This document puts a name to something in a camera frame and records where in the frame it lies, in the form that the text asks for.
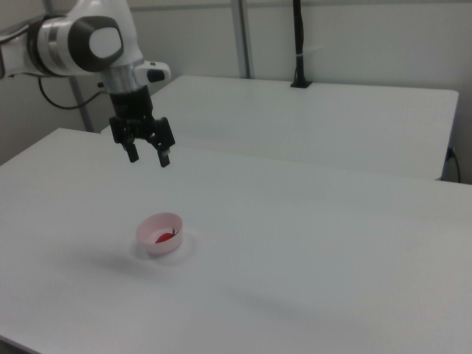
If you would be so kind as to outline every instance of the red fruit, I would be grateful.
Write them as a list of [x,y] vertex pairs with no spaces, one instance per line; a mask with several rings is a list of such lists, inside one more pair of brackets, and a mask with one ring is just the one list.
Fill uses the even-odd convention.
[[171,234],[168,232],[167,234],[163,234],[161,237],[159,237],[156,241],[156,243],[161,243],[170,240],[172,237],[174,237],[174,234]]

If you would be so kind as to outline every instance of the pink bowl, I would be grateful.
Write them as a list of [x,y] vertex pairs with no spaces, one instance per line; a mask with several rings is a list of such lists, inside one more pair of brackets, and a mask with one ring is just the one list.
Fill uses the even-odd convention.
[[[176,235],[167,241],[156,243],[157,239],[165,233]],[[151,254],[164,254],[173,251],[182,242],[182,219],[176,214],[163,212],[155,214],[144,220],[136,230],[138,241],[144,245],[146,251]]]

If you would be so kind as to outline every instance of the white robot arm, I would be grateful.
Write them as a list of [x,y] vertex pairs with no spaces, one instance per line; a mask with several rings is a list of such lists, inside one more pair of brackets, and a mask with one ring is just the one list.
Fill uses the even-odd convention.
[[0,35],[0,79],[15,74],[66,77],[100,73],[114,105],[114,140],[131,162],[135,139],[158,151],[161,166],[175,144],[166,118],[154,119],[148,85],[170,78],[165,63],[146,62],[126,0],[79,0],[66,15],[48,15]]

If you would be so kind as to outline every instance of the black cable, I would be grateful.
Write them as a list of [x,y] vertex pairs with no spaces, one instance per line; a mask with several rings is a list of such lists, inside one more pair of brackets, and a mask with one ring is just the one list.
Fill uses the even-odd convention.
[[1,39],[1,40],[0,40],[0,44],[5,44],[5,43],[7,43],[7,42],[10,42],[12,39],[17,38],[17,37],[19,37],[20,35],[25,34],[26,32],[28,32],[28,27],[25,27],[25,28],[22,29],[20,32],[13,33],[10,37],[6,37],[6,38],[4,38],[4,39]]
[[79,105],[74,105],[72,107],[64,107],[63,105],[58,105],[57,103],[54,103],[51,101],[51,99],[49,97],[47,97],[47,94],[46,92],[44,92],[44,88],[43,88],[43,82],[41,81],[42,80],[42,77],[39,77],[38,78],[38,85],[39,85],[39,89],[43,95],[43,97],[46,99],[47,102],[51,103],[54,107],[57,107],[57,108],[60,108],[60,109],[64,109],[66,111],[72,111],[73,109],[78,109],[78,108],[81,108],[85,105],[88,105],[91,101],[95,100],[97,97],[99,97],[101,94],[104,94],[105,92],[104,91],[99,91],[97,92],[96,94],[94,94],[92,97],[90,97],[87,101],[85,101],[84,103],[81,103]]
[[461,183],[460,181],[460,167],[459,167],[459,160],[457,159],[456,153],[454,150],[451,151],[451,157],[454,157],[454,161],[456,162],[456,167],[457,167],[457,182]]

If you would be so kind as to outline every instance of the white wall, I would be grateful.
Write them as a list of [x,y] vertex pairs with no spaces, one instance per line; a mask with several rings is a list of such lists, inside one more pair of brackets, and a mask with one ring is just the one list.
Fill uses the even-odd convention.
[[[452,145],[472,183],[472,4],[306,6],[302,12],[305,47],[322,47],[305,59],[310,79],[460,93]],[[292,9],[249,6],[249,33],[255,77],[292,80]]]
[[[0,29],[44,12],[38,0],[2,0]],[[44,88],[58,103],[75,104],[67,79],[47,79]],[[0,80],[0,164],[57,128],[83,130],[78,111],[52,107],[41,96],[33,77],[19,75]]]

